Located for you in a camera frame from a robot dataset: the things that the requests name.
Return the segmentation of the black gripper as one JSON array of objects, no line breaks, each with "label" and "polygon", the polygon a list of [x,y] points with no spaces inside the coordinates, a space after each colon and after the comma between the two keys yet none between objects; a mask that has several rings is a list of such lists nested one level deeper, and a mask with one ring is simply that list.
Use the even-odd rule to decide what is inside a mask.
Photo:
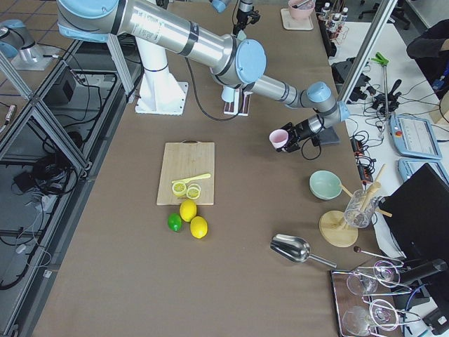
[{"label": "black gripper", "polygon": [[251,10],[243,12],[240,9],[236,14],[237,23],[234,24],[234,32],[243,31],[248,25],[256,24],[260,19],[259,11]]},{"label": "black gripper", "polygon": [[300,142],[312,136],[312,130],[308,121],[302,121],[296,125],[288,122],[281,129],[288,132],[289,139],[283,147],[276,149],[277,152],[290,153],[297,151],[300,149]]}]

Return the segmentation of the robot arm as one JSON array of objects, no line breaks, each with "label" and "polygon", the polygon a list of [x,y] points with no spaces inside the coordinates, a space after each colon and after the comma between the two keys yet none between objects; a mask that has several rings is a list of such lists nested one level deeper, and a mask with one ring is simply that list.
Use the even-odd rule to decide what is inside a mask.
[{"label": "robot arm", "polygon": [[267,58],[256,40],[218,36],[150,1],[58,1],[57,6],[60,33],[70,39],[98,41],[110,34],[131,34],[209,67],[225,88],[242,88],[289,108],[312,108],[316,115],[282,127],[287,138],[276,145],[279,152],[294,152],[303,140],[349,117],[345,103],[326,83],[299,91],[265,75]]},{"label": "robot arm", "polygon": [[[222,13],[230,3],[226,0],[210,0],[209,2],[218,13]],[[256,24],[260,19],[260,14],[255,10],[251,0],[236,1],[235,9],[237,9],[236,22],[233,22],[232,34],[237,36],[248,25]]]}]

